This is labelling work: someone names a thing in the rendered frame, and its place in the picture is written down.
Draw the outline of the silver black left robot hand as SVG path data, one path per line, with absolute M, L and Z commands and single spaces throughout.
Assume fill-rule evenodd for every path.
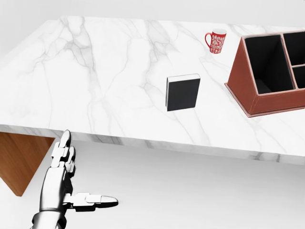
M 73 194 L 71 178 L 76 171 L 76 149 L 71 144 L 72 134 L 65 130 L 56 142 L 51 154 L 51 166 L 47 169 L 40 197 L 40 211 L 68 209 L 77 212 L 95 211 L 96 208 L 111 208 L 119 201 L 110 196 L 79 192 Z

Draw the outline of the black book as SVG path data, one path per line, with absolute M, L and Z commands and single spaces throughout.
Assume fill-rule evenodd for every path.
M 197 73 L 167 77 L 167 111 L 194 108 L 196 105 L 200 76 Z

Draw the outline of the red-brown desk caddy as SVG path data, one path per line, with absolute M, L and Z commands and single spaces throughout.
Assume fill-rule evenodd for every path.
M 247 117 L 305 108 L 305 29 L 241 37 L 225 86 Z

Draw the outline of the brown wooden table leg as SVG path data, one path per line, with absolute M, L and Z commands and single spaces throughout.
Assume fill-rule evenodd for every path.
M 54 138 L 0 132 L 0 178 L 21 197 Z

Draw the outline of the red white patterned mug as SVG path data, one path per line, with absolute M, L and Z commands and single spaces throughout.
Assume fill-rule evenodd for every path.
M 225 29 L 213 29 L 212 32 L 206 33 L 204 38 L 211 53 L 219 54 L 221 52 L 226 34 L 227 31 Z M 208 35 L 211 37 L 210 43 L 207 41 Z

